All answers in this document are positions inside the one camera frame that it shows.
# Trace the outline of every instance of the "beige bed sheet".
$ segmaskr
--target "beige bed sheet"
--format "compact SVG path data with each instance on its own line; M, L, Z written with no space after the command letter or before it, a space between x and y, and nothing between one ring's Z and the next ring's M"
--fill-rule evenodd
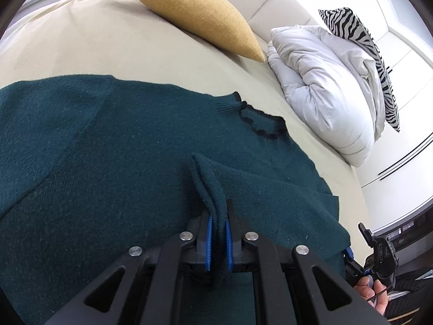
M237 91L256 109L283 117L290 136L339 196L339 221L351 235L356 259L363 262L371 253L357 228L361 221L368 226L369 216L354 169L298 119L267 64L221 52L138 0L62 0L18 21L0 42L0 88L85 73L171 83L214 96Z

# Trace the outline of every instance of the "zebra print pillow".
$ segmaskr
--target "zebra print pillow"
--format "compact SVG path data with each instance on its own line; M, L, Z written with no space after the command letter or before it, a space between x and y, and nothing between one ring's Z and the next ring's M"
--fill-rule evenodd
M348 7L338 8L336 10L319 10L319 14L332 34L354 42L374 58L385 101L386 121L392 128L399 132L400 119L398 117L397 103L392 93L392 85L389 80L388 71L383 63L380 51L368 29Z

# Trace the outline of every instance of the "yellow pillow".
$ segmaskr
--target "yellow pillow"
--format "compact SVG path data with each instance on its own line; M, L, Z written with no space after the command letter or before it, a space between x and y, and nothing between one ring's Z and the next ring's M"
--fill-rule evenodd
M172 24L213 45L265 62L263 52L241 13L227 0L140 0Z

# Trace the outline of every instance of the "human hand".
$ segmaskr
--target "human hand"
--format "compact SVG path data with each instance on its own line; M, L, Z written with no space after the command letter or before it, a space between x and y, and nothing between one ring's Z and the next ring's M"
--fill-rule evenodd
M375 294L386 289L386 286L384 286L379 280L375 280L375 283L373 284L373 288L370 288L368 286L369 281L370 278L365 276L361 278L356 284L356 286L354 286L353 288L365 300L368 300L369 298L373 297ZM370 301L369 303L371 304L372 307L375 306L372 301ZM375 309L380 313L380 315L384 315L387 305L388 305L388 294L386 292L383 292L377 297L377 303Z

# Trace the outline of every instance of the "white duvet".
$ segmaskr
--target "white duvet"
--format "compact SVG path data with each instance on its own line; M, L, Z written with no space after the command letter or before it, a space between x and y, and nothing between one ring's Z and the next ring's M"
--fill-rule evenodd
M375 62L320 26L275 28L268 62L300 119L359 167L385 126Z

